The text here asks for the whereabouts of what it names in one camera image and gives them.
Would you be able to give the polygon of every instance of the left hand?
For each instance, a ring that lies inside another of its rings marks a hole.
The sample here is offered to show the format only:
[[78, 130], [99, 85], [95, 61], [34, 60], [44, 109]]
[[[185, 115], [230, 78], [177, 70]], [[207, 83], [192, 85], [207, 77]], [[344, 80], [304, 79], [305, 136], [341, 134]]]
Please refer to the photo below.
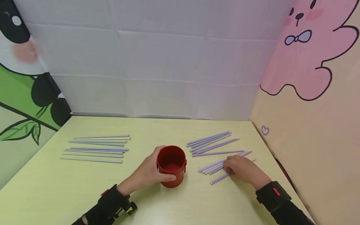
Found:
[[166, 146], [156, 147], [154, 152], [146, 157], [139, 167], [126, 180], [117, 186], [117, 189], [121, 194], [124, 196], [130, 195], [136, 190], [151, 186], [155, 183], [176, 180], [176, 176], [173, 174], [161, 174], [157, 171], [157, 156], [164, 147]]

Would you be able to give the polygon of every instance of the sleeve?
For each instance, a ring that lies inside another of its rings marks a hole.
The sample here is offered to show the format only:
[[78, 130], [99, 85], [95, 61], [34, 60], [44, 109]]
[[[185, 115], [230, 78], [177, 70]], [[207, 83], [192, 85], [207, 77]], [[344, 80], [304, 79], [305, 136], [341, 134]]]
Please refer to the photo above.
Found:
[[[88, 225], [111, 225], [118, 217], [118, 213], [128, 207], [129, 196], [123, 196], [114, 185], [105, 191], [98, 203], [85, 213]], [[82, 216], [72, 225], [84, 225]]]
[[256, 191], [257, 200], [271, 213], [279, 225], [314, 225], [314, 223], [295, 206], [291, 197], [277, 181], [270, 182]]
[[279, 225], [315, 225], [298, 207], [291, 201], [280, 206], [271, 213]]

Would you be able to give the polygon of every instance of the hand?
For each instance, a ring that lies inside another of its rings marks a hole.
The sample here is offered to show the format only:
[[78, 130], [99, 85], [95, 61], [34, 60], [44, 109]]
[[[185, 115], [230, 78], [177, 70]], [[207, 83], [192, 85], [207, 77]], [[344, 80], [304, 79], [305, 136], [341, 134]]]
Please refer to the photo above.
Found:
[[165, 145], [156, 147], [154, 152], [146, 157], [139, 167], [126, 180], [117, 186], [117, 189], [121, 194], [124, 196], [130, 195], [136, 190], [151, 186], [158, 182], [176, 180], [175, 175], [161, 174], [157, 171], [157, 156], [163, 147], [165, 147]]
[[224, 161], [224, 170], [231, 174], [233, 179], [251, 184], [256, 190], [271, 182], [267, 176], [255, 163], [250, 159], [242, 156], [228, 156]]

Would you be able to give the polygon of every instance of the red label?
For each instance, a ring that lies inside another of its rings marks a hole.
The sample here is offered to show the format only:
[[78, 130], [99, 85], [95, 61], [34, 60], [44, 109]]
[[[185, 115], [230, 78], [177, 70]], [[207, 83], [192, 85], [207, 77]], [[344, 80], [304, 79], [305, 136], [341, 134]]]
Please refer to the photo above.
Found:
[[277, 196], [281, 196], [280, 193], [278, 192], [278, 190], [276, 190], [275, 188], [273, 188], [273, 190]]
[[104, 191], [104, 193], [101, 194], [101, 196], [103, 196], [104, 194], [106, 194], [109, 191], [109, 189], [107, 189], [106, 191]]

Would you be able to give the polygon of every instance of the tabletop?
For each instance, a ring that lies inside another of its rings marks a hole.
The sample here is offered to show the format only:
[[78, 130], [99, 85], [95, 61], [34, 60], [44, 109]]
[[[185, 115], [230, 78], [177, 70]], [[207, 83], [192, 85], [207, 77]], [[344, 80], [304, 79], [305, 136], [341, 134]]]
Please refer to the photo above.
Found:
[[[0, 190], [0, 224], [72, 224], [159, 145], [177, 145], [184, 150], [187, 166], [183, 182], [172, 189], [156, 184], [134, 192], [130, 200], [138, 210], [131, 216], [121, 215], [115, 224], [276, 224], [256, 200], [252, 186], [230, 177], [210, 185], [225, 172], [198, 173], [229, 154], [191, 157], [186, 143], [226, 131], [240, 140], [217, 148], [217, 152], [253, 151], [247, 157], [256, 158], [255, 163], [311, 218], [250, 121], [73, 116]], [[63, 150], [80, 146], [68, 143], [73, 137], [117, 134], [131, 136], [122, 164], [60, 159]]]

